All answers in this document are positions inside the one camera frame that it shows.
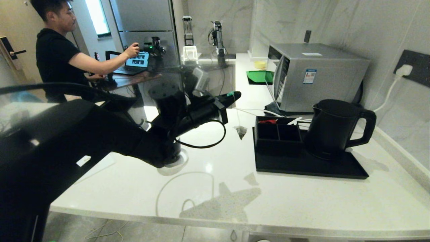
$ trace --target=refrigerator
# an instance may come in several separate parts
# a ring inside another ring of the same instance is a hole
[[[171,0],[110,0],[121,45],[152,42],[160,38],[166,49],[164,66],[180,65],[175,20]]]

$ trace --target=laptop screen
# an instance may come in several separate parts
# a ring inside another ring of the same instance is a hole
[[[136,57],[126,61],[126,66],[148,67],[149,53],[141,51]]]

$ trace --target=microwave oven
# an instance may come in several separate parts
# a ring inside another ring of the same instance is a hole
[[[284,112],[312,112],[324,99],[352,102],[370,60],[319,43],[279,43],[269,47],[266,86]]]

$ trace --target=black t-shirt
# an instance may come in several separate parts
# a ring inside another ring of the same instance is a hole
[[[37,35],[36,61],[44,83],[68,82],[89,86],[84,71],[69,64],[69,60],[80,51],[58,32],[44,28]],[[65,102],[61,90],[45,89],[50,102]],[[91,100],[93,95],[83,94],[82,98]]]

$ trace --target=kettle handle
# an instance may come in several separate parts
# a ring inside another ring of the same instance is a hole
[[[366,127],[364,128],[363,137],[348,141],[346,147],[359,146],[362,144],[367,144],[372,137],[373,130],[376,125],[376,114],[370,110],[362,110],[360,112],[359,118],[364,118],[366,120]]]

